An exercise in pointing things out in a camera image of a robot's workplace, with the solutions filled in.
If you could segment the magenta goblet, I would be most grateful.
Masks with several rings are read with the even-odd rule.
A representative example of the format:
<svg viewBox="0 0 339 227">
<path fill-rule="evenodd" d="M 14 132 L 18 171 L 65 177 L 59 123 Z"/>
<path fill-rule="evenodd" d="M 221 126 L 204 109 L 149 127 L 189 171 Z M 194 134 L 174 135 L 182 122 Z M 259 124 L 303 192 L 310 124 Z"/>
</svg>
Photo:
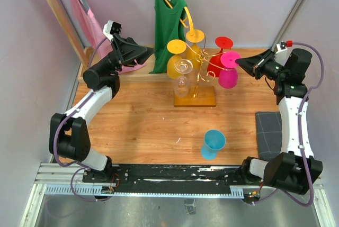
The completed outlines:
<svg viewBox="0 0 339 227">
<path fill-rule="evenodd" d="M 240 59 L 241 56 L 236 51 L 228 51 L 221 55 L 220 62 L 224 67 L 224 70 L 220 71 L 218 82 L 219 85 L 226 89 L 231 89 L 237 85 L 238 82 L 238 72 L 237 59 Z"/>
</svg>

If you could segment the red goblet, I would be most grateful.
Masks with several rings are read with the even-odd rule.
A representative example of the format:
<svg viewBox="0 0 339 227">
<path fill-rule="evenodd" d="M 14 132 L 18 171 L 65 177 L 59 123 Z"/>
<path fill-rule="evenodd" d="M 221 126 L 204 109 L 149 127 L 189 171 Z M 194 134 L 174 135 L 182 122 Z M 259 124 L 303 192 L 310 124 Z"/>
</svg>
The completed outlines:
<svg viewBox="0 0 339 227">
<path fill-rule="evenodd" d="M 220 48 L 220 50 L 209 60 L 207 72 L 209 72 L 209 75 L 211 75 L 211 73 L 213 72 L 216 77 L 219 77 L 221 67 L 223 67 L 220 58 L 224 50 L 230 50 L 233 47 L 234 43 L 232 39 L 228 37 L 217 37 L 215 39 L 215 44 Z"/>
</svg>

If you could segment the yellow goblet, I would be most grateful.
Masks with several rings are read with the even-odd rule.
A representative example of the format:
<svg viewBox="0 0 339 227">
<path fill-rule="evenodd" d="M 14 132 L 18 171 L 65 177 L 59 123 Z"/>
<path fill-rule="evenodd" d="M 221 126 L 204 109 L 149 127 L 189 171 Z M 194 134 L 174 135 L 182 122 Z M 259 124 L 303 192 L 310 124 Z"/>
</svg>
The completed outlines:
<svg viewBox="0 0 339 227">
<path fill-rule="evenodd" d="M 167 44 L 167 50 L 173 54 L 167 63 L 167 75 L 171 79 L 176 79 L 180 73 L 175 69 L 175 63 L 182 59 L 181 54 L 186 50 L 186 43 L 180 39 L 171 40 Z"/>
<path fill-rule="evenodd" d="M 204 33 L 199 29 L 194 29 L 193 31 L 188 31 L 186 33 L 186 40 L 192 43 L 192 45 L 187 49 L 186 59 L 189 59 L 192 62 L 194 69 L 198 69 L 200 66 L 196 53 L 200 52 L 201 49 L 197 43 L 201 42 L 203 39 Z"/>
</svg>

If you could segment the clear wine glass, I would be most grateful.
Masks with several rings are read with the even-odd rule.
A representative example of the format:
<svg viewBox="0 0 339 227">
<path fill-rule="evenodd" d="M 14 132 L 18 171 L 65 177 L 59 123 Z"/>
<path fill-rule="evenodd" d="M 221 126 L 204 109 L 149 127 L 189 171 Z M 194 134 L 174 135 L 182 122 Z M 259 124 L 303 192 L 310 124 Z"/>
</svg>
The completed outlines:
<svg viewBox="0 0 339 227">
<path fill-rule="evenodd" d="M 193 64 L 189 59 L 181 59 L 175 62 L 174 68 L 179 73 L 174 82 L 174 93 L 178 97 L 185 97 L 190 90 L 187 75 L 193 70 Z"/>
</svg>

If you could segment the blue goblet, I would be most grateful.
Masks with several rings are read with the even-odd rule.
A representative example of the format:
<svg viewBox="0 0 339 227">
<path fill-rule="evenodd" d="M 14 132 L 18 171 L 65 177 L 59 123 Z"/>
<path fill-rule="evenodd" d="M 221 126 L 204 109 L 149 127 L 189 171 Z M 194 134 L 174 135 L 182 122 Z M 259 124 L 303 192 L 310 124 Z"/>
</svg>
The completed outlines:
<svg viewBox="0 0 339 227">
<path fill-rule="evenodd" d="M 204 159 L 213 160 L 217 154 L 226 145 L 226 137 L 219 130 L 209 130 L 203 138 L 203 146 L 201 147 L 201 155 Z"/>
</svg>

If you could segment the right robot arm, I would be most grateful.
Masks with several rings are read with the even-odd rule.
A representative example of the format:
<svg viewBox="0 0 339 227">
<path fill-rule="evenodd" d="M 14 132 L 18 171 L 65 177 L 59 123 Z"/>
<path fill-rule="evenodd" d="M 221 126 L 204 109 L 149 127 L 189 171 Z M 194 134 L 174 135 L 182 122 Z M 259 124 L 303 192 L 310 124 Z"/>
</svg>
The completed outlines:
<svg viewBox="0 0 339 227">
<path fill-rule="evenodd" d="M 291 51 L 284 65 L 268 49 L 236 63 L 255 79 L 266 76 L 275 82 L 274 94 L 281 115 L 281 152 L 270 161 L 247 157 L 240 168 L 240 179 L 251 185 L 262 180 L 265 186 L 304 195 L 323 171 L 314 158 L 308 139 L 307 107 L 309 88 L 303 83 L 313 55 L 305 49 Z"/>
</svg>

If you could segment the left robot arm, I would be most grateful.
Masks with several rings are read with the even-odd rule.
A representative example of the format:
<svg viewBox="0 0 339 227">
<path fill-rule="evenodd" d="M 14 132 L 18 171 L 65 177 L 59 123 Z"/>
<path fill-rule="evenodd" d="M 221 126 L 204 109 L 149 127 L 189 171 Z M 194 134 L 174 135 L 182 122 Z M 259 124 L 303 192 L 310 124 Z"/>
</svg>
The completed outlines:
<svg viewBox="0 0 339 227">
<path fill-rule="evenodd" d="M 99 110 L 115 97 L 120 89 L 119 72 L 124 67 L 144 64 L 155 52 L 151 47 L 138 45 L 133 38 L 118 33 L 109 37 L 112 51 L 83 73 L 89 92 L 74 107 L 50 120 L 49 151 L 56 162 L 67 167 L 60 157 L 71 160 L 87 172 L 93 172 L 101 182 L 113 177 L 112 160 L 91 147 L 88 125 Z"/>
</svg>

